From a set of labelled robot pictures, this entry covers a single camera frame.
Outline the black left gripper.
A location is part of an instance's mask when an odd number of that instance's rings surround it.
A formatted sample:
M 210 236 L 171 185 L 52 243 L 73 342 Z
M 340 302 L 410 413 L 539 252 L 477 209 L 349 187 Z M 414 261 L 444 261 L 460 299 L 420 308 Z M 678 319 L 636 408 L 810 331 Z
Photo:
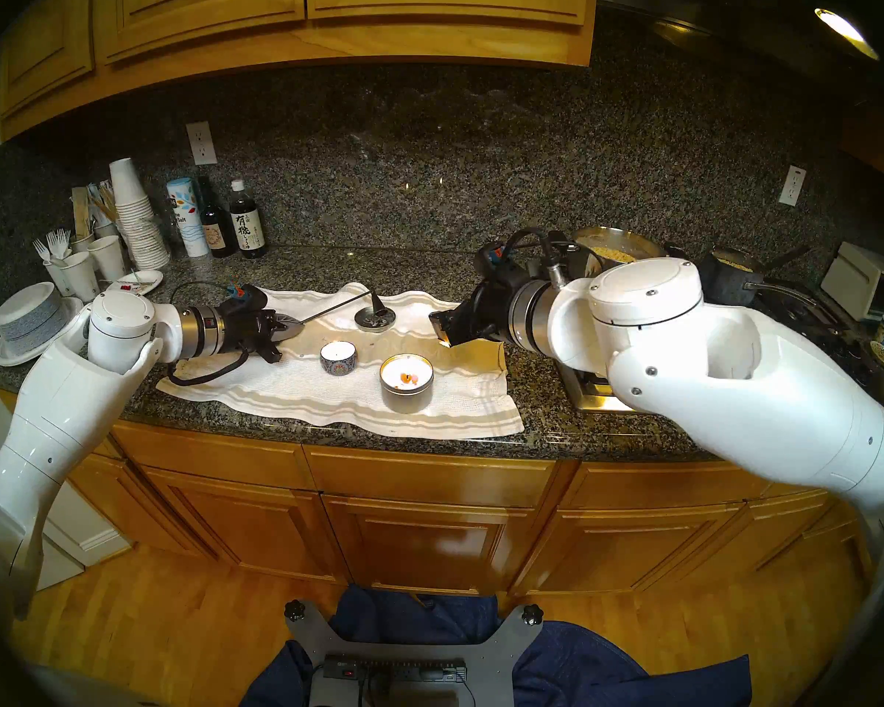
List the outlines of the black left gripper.
M 245 350 L 267 363 L 280 362 L 277 343 L 292 340 L 304 323 L 267 307 L 269 298 L 257 286 L 228 286 L 228 296 L 218 305 L 222 342 L 218 354 Z

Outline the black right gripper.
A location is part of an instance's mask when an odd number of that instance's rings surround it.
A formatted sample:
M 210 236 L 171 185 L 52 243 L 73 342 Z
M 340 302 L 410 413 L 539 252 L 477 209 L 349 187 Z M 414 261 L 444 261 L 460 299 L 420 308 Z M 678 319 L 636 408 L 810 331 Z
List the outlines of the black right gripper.
M 440 343 L 455 347 L 472 340 L 502 340 L 511 301 L 525 285 L 525 268 L 514 260 L 473 260 L 482 280 L 456 308 L 429 314 Z

